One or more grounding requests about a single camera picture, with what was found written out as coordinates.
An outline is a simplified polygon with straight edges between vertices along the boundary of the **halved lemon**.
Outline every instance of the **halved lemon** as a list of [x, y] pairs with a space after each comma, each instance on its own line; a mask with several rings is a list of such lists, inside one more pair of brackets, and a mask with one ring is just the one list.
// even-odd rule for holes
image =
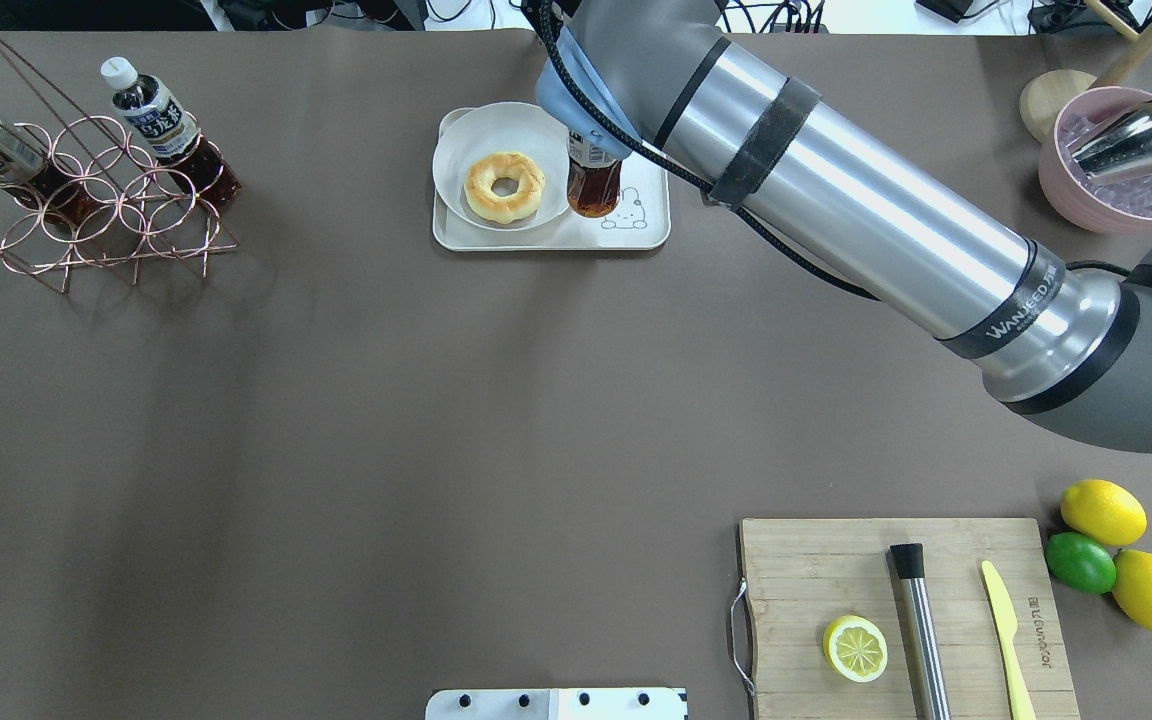
[[887, 641], [869, 620], [843, 615], [824, 629], [824, 655], [844, 679], [869, 683], [887, 669]]

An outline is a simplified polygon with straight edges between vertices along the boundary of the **white tray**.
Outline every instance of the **white tray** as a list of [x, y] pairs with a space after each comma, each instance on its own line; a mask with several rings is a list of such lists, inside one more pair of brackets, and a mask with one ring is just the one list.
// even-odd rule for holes
[[[438, 135], [472, 108], [444, 115]], [[653, 250], [669, 237], [669, 188], [664, 169], [630, 156], [621, 167], [621, 202], [605, 218], [582, 218], [570, 210], [524, 232], [490, 232], [467, 223], [434, 190], [434, 240], [457, 252], [511, 250]]]
[[438, 691], [425, 705], [425, 720], [687, 720], [687, 690], [532, 688]]

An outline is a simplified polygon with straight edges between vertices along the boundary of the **cartoon print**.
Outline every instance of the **cartoon print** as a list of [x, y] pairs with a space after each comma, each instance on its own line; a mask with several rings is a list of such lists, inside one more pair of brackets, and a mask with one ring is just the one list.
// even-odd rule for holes
[[611, 229], [631, 232], [645, 227], [649, 227], [649, 212], [643, 209], [639, 191], [635, 187], [627, 187], [621, 191], [621, 202], [617, 202], [616, 209], [602, 219], [602, 228], [607, 232]]

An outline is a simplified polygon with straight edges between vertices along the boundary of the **bottle label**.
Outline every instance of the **bottle label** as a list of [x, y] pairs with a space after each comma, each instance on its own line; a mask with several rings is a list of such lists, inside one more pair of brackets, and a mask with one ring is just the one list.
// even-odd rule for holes
[[137, 109], [119, 109], [128, 124], [136, 128], [159, 158], [182, 154], [198, 137], [198, 126], [180, 108], [168, 88], [159, 85], [159, 94]]
[[567, 131], [567, 154], [576, 162], [581, 164], [582, 167], [589, 168], [591, 170], [598, 168], [608, 168], [617, 162], [616, 158], [612, 158], [607, 152], [594, 145], [584, 137], [581, 137], [576, 132]]
[[8, 152], [0, 150], [0, 183], [20, 184], [38, 173], [41, 168], [41, 156], [25, 143], [5, 137], [3, 144]]

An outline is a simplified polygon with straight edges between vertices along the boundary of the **yellow plastic knife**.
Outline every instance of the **yellow plastic knife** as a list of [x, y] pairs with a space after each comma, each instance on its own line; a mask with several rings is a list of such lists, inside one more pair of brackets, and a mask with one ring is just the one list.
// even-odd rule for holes
[[1036, 720], [1034, 705], [1029, 700], [1025, 679], [1020, 674], [1020, 659], [1011, 642], [1016, 637], [1016, 609], [1011, 606], [1011, 597], [1007, 594], [1007, 585], [1002, 584], [1001, 575], [993, 562], [980, 562], [980, 574], [984, 575], [984, 588], [990, 593], [990, 609], [993, 611], [993, 626], [998, 629], [998, 646], [1002, 649], [1002, 666], [1007, 673], [1007, 702], [1011, 705], [1011, 720]]

